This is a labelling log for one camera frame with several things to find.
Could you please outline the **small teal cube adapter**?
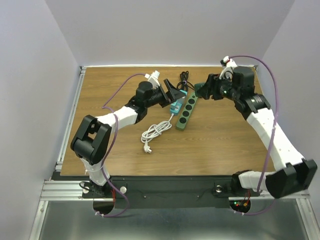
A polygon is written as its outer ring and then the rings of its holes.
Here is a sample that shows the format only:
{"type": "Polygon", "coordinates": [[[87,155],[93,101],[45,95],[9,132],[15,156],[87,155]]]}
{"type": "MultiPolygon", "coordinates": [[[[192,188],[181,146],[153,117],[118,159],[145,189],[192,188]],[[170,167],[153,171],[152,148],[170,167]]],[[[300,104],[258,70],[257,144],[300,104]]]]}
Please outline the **small teal cube adapter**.
{"type": "Polygon", "coordinates": [[[179,109],[180,109],[180,106],[177,104],[177,102],[174,102],[170,105],[171,114],[177,114],[179,109]]]}

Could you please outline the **blue usb socket strip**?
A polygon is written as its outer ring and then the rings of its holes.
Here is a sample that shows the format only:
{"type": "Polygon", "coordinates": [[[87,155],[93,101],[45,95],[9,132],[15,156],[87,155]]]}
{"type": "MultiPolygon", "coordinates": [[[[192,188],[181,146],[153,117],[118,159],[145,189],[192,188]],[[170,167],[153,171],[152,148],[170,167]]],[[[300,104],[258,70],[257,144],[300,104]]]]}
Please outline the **blue usb socket strip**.
{"type": "Polygon", "coordinates": [[[178,115],[178,113],[180,112],[180,110],[185,102],[186,96],[188,94],[188,92],[185,90],[180,90],[180,91],[184,94],[184,96],[170,105],[170,114],[173,116],[178,115]]]}

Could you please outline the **green power strip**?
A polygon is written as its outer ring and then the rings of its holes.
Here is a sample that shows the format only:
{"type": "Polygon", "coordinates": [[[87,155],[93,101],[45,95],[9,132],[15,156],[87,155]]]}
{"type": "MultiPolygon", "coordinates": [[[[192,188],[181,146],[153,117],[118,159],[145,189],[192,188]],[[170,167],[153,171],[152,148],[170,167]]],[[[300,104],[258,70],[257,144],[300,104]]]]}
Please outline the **green power strip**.
{"type": "Polygon", "coordinates": [[[192,92],[188,97],[184,105],[184,108],[177,120],[177,123],[175,125],[176,130],[184,131],[186,129],[187,123],[189,121],[189,118],[191,117],[192,111],[195,108],[197,100],[198,97],[196,96],[196,93],[192,92]]]}

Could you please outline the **dark green cube adapter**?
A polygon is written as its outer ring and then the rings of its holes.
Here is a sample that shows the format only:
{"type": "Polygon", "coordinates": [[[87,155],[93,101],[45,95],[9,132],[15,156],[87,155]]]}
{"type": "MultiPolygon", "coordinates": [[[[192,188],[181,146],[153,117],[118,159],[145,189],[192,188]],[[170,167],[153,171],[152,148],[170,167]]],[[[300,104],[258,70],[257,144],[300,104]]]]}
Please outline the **dark green cube adapter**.
{"type": "Polygon", "coordinates": [[[194,85],[194,92],[195,92],[195,95],[196,95],[198,98],[201,98],[201,97],[202,97],[201,88],[202,88],[202,86],[203,86],[204,84],[205,84],[204,82],[200,82],[200,83],[196,83],[196,84],[194,85]]]}

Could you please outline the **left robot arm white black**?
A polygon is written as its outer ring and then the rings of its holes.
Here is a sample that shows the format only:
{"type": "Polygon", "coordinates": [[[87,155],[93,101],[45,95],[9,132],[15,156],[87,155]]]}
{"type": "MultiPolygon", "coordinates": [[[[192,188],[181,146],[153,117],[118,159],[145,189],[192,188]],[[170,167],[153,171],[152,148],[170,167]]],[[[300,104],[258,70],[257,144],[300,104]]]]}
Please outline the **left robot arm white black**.
{"type": "Polygon", "coordinates": [[[183,98],[185,94],[174,87],[168,79],[164,80],[167,91],[150,81],[138,84],[135,95],[117,111],[94,117],[86,115],[70,144],[71,150],[83,162],[89,174],[91,190],[100,197],[111,193],[111,176],[105,166],[105,160],[115,144],[109,144],[110,135],[117,137],[118,131],[126,126],[139,123],[148,112],[148,108],[160,105],[162,108],[183,98]]]}

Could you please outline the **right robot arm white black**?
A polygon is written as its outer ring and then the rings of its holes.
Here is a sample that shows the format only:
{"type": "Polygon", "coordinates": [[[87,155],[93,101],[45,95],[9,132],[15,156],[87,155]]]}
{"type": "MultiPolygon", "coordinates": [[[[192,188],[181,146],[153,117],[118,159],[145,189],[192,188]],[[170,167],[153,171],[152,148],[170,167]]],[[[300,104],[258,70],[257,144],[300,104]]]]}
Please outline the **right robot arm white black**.
{"type": "Polygon", "coordinates": [[[206,82],[195,84],[194,89],[195,95],[204,100],[233,101],[273,162],[273,172],[243,170],[234,173],[230,182],[233,194],[242,195],[250,189],[267,191],[275,199],[280,199],[309,188],[318,166],[313,159],[305,159],[293,146],[265,96],[255,92],[255,74],[251,68],[227,67],[221,74],[209,74],[206,82]]]}

